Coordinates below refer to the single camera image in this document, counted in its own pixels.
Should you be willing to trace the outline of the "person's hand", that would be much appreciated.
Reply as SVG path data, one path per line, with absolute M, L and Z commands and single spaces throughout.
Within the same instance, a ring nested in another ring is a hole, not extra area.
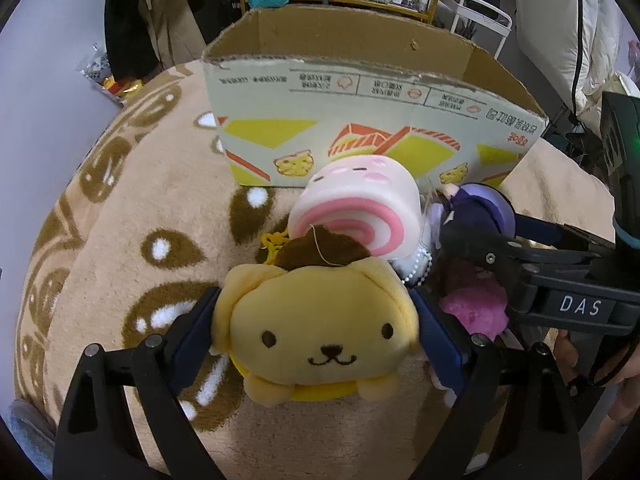
M 623 359 L 626 350 L 618 352 L 597 372 L 597 380 L 605 378 L 614 365 Z M 559 330 L 553 354 L 565 383 L 578 374 L 578 350 L 570 342 L 568 330 Z M 623 429 L 630 425 L 639 408 L 639 346 L 634 349 L 625 366 L 605 385 L 601 400 L 580 430 L 582 449 L 582 478 L 589 479 L 611 453 Z

